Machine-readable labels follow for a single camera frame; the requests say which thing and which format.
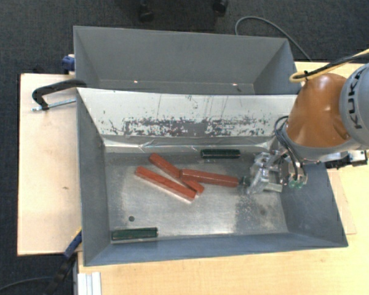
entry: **dark carpet floor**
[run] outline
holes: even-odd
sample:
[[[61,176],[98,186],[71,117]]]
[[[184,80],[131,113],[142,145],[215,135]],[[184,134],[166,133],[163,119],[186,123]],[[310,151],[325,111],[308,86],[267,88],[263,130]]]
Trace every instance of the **dark carpet floor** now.
[[[0,287],[53,275],[60,265],[59,255],[17,257],[17,75],[36,67],[62,73],[61,59],[73,53],[73,25],[234,34],[236,21],[253,15],[279,25],[315,61],[369,48],[369,0],[229,0],[224,17],[213,13],[213,0],[150,0],[152,23],[138,21],[138,2],[0,0]],[[239,31],[282,36],[258,21],[243,22]],[[305,60],[296,47],[292,51],[295,60]],[[1,294],[41,294],[45,286],[28,283]],[[57,294],[71,294],[71,283]]]

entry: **gray bin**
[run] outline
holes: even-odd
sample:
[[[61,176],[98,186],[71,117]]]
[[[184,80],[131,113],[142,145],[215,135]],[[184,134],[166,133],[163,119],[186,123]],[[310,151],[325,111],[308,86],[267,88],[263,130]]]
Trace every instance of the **gray bin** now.
[[[309,181],[301,190],[248,195],[241,187],[209,185],[191,203],[134,175],[139,165],[158,172],[148,161],[158,152],[178,168],[246,176],[254,156],[268,150],[267,130],[210,137],[200,130],[202,115],[194,116],[183,136],[101,129],[102,121],[131,115],[120,108],[120,97],[128,93],[117,90],[144,92],[145,100],[152,93],[175,93],[184,100],[261,95],[269,101],[265,109],[271,110],[272,125],[289,113],[299,89],[288,82],[295,69],[285,39],[84,27],[75,27],[74,37],[77,79],[108,89],[105,98],[86,99],[87,89],[77,93],[85,266],[347,246],[322,164],[306,167]],[[116,119],[108,110],[117,110]],[[199,151],[205,147],[236,148],[241,157],[204,160]],[[157,227],[158,237],[111,239],[114,230],[145,227]]]

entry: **black cable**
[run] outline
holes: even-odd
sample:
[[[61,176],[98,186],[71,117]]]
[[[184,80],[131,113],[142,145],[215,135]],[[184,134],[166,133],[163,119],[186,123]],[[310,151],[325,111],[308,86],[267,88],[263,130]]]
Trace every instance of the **black cable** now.
[[[347,63],[347,62],[350,62],[350,61],[354,61],[356,59],[364,59],[364,58],[369,58],[369,53],[364,53],[363,55],[358,55],[358,56],[348,56],[348,57],[344,57],[344,58],[340,58],[340,59],[337,59],[331,63],[328,63],[327,65],[325,66],[322,66],[321,68],[318,68],[316,70],[313,70],[311,72],[307,72],[307,73],[304,73],[304,74],[299,74],[299,75],[296,75],[293,77],[293,79],[302,79],[303,77],[309,77],[309,76],[312,76],[314,74],[317,74],[317,73],[320,73],[326,69],[330,69],[334,66],[338,66],[338,65],[341,65],[343,63]]]
[[[244,21],[244,20],[259,20],[259,21],[262,21],[262,22],[265,22],[269,25],[272,25],[274,28],[276,28],[277,30],[279,30],[285,37],[287,37],[302,53],[303,55],[306,57],[306,59],[308,59],[310,62],[312,62],[313,60],[311,59],[311,57],[302,49],[301,46],[299,46],[296,41],[294,41],[294,39],[288,34],[286,33],[283,29],[281,29],[280,27],[278,27],[275,23],[265,19],[265,18],[262,18],[262,17],[242,17],[240,18],[236,24],[235,24],[235,35],[239,35],[238,34],[238,25],[240,22]]]
[[[275,133],[275,136],[277,138],[277,140],[281,143],[281,145],[283,147],[286,148],[287,150],[287,153],[288,153],[288,156],[290,156],[291,158],[291,161],[293,163],[293,166],[294,166],[294,172],[295,172],[295,177],[294,177],[294,180],[298,180],[298,167],[296,166],[296,158],[294,156],[294,153],[293,151],[291,150],[290,146],[286,143],[286,141],[284,140],[283,136],[280,134],[280,132],[278,131],[277,129],[277,125],[278,123],[283,120],[283,119],[287,119],[288,116],[283,116],[283,117],[280,117],[279,119],[276,120],[275,124],[274,124],[274,133]],[[282,126],[279,128],[279,130],[281,130],[284,126],[285,122],[282,124]]]
[[[15,286],[15,285],[19,285],[19,284],[23,284],[23,283],[28,283],[28,282],[34,282],[34,281],[51,280],[51,279],[52,279],[52,277],[27,278],[25,280],[20,280],[20,281],[17,281],[17,282],[13,282],[11,284],[8,284],[8,285],[5,285],[5,286],[1,287],[0,288],[0,292],[1,291],[4,291],[7,288],[10,288],[12,286]]]

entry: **wooden board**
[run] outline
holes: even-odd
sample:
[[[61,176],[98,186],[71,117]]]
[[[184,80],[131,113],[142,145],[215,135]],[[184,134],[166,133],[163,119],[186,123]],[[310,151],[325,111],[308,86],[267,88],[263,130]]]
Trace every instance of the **wooden board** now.
[[[62,253],[81,226],[76,105],[33,112],[34,89],[72,76],[22,74],[19,126],[18,255]],[[47,96],[48,103],[75,90]]]

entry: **cable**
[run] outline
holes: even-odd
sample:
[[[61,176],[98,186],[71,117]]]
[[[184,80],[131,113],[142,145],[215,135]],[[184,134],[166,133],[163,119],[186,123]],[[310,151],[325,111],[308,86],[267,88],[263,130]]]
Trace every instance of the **cable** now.
[[[272,25],[274,28],[276,28],[277,30],[279,30],[285,37],[287,37],[302,53],[303,55],[306,57],[306,59],[308,59],[310,62],[312,62],[313,60],[310,58],[310,56],[302,49],[301,46],[299,46],[293,39],[292,37],[287,34],[284,30],[282,30],[280,27],[278,27],[275,23],[265,19],[265,18],[262,18],[262,17],[252,17],[252,16],[249,16],[249,17],[242,17],[240,18],[236,24],[235,24],[235,35],[239,35],[238,34],[238,26],[239,26],[239,23],[244,21],[244,20],[259,20],[259,21],[262,21],[262,22],[265,22],[267,24],[270,24]]]
[[[283,120],[283,119],[287,119],[288,116],[283,116],[283,117],[280,117],[279,119],[276,120],[275,124],[274,124],[274,133],[275,133],[275,136],[277,138],[277,140],[281,143],[281,145],[283,147],[286,148],[287,150],[287,153],[288,153],[288,156],[290,156],[291,158],[291,161],[293,163],[293,167],[294,167],[294,172],[295,172],[295,177],[294,177],[294,180],[298,180],[298,167],[296,166],[296,158],[294,156],[294,153],[293,151],[291,150],[290,146],[286,143],[286,141],[284,140],[283,136],[280,134],[280,132],[278,131],[277,129],[277,124]],[[279,128],[279,130],[281,130],[284,126],[285,122],[281,125],[281,127]]]
[[[299,83],[302,81],[307,81],[314,79],[315,77],[318,77],[320,75],[323,75],[329,71],[332,71],[336,68],[339,68],[342,65],[345,65],[346,63],[349,63],[356,59],[363,59],[363,58],[369,58],[369,49],[364,50],[363,52],[359,52],[355,55],[351,55],[348,57],[343,57],[340,59],[337,59],[319,69],[313,70],[311,72],[296,72],[290,76],[290,82],[292,83]]]
[[[14,283],[11,283],[11,284],[8,284],[8,285],[5,285],[5,286],[1,287],[0,292],[4,291],[7,288],[15,286],[15,285],[28,283],[28,282],[34,282],[34,281],[50,280],[50,279],[52,279],[52,277],[27,278],[26,280],[20,280],[20,281],[17,281],[17,282],[14,282]]]

